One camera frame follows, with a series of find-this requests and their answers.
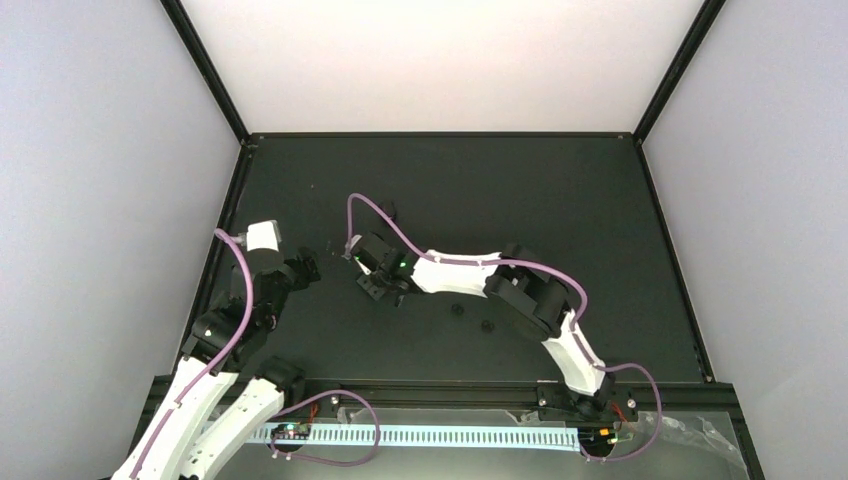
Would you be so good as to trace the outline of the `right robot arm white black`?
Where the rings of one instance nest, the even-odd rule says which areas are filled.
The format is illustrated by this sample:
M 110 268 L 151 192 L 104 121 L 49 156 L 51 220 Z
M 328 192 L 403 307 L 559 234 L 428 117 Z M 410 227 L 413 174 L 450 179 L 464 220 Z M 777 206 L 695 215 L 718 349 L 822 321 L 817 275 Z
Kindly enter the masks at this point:
M 540 343 L 562 373 L 566 407 L 586 420 L 608 409 L 614 381 L 582 333 L 569 289 L 551 268 L 511 244 L 502 252 L 456 255 L 428 250 L 417 254 L 390 246 L 376 233 L 353 236 L 346 255 L 360 269 L 357 279 L 373 299 L 392 294 L 463 294 L 505 308 L 513 327 Z

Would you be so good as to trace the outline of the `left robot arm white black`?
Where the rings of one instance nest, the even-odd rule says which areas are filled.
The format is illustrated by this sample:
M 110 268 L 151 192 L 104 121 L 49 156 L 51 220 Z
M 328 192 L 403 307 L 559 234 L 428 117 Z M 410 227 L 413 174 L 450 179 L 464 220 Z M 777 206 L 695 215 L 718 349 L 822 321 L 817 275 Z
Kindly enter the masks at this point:
M 247 256 L 266 262 L 252 288 L 231 286 L 195 320 L 164 400 L 113 478 L 214 479 L 273 414 L 302 400 L 303 370 L 270 356 L 211 417 L 278 326 L 288 296 L 321 278 L 315 252 L 305 247 L 289 259 L 274 251 Z

